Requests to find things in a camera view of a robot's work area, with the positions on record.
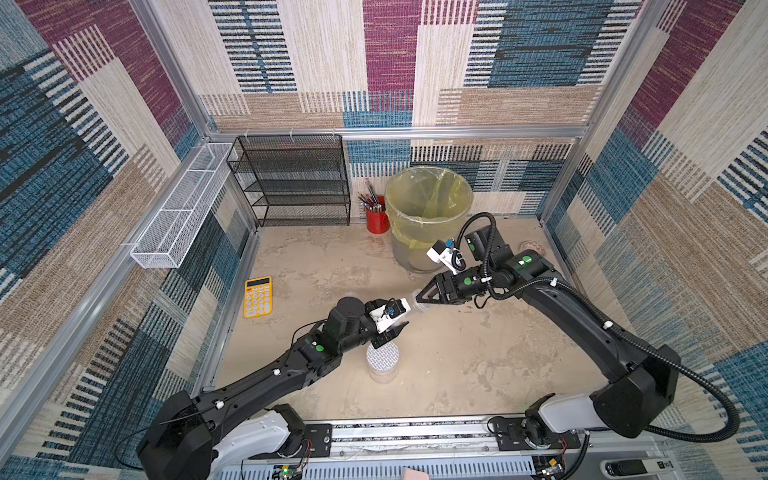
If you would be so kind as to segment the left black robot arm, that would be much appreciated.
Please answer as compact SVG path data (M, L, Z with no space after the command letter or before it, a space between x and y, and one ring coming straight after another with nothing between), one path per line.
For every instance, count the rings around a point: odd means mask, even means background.
M303 423L279 399L335 370L343 355L396 338L413 307L405 298L367 303L344 297L323 320L300 327L276 360L219 389L191 396L181 390L164 401L136 448L150 479L206 479L224 458L223 442L259 411L268 423L268 451L295 443Z

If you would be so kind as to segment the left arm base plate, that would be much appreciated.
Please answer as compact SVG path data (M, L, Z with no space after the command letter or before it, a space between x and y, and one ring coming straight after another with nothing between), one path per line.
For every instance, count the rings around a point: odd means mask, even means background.
M333 426L331 423L309 423L305 426L301 439L291 436L287 440L287 445L281 447L277 452L250 456L249 460L298 460L305 456L309 459L327 458L331 454L332 440Z

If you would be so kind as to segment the small jar with rice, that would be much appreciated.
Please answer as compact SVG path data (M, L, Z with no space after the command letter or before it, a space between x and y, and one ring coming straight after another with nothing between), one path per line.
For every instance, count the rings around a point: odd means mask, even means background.
M419 303L414 296L409 296L407 298L407 303L412 312L425 313L429 309L428 304Z

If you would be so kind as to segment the bin with yellow bag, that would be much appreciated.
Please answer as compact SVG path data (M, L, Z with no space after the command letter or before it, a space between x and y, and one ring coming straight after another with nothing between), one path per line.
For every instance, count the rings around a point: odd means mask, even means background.
M452 170L417 166L392 176L385 203L397 262L414 273L430 273L441 264L427 251L438 241L453 238L468 217L473 191Z

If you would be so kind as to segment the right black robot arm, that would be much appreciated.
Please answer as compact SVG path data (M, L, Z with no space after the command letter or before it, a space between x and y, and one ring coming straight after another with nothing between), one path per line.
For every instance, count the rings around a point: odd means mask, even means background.
M589 394L563 398L547 394L529 406L521 427L532 448L547 448L554 435L570 430L610 430L625 438L650 432L690 443L722 442L738 432L738 409L722 390L682 365L669 346L655 348L616 324L536 251L514 253L504 243L494 216L485 217L488 226L470 232L464 224L456 238L438 240L428 249L428 258L446 270L433 277L417 302L458 305L480 297L497 302L520 299L574 341L606 380ZM654 425L673 403L680 376L720 403L726 414L723 427L692 434Z

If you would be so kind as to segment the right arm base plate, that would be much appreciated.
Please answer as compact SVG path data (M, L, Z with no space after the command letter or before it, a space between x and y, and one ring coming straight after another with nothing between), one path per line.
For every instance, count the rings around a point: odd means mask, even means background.
M570 451L582 446L578 434L555 433L542 421L525 416L493 416L487 420L486 428L500 451Z

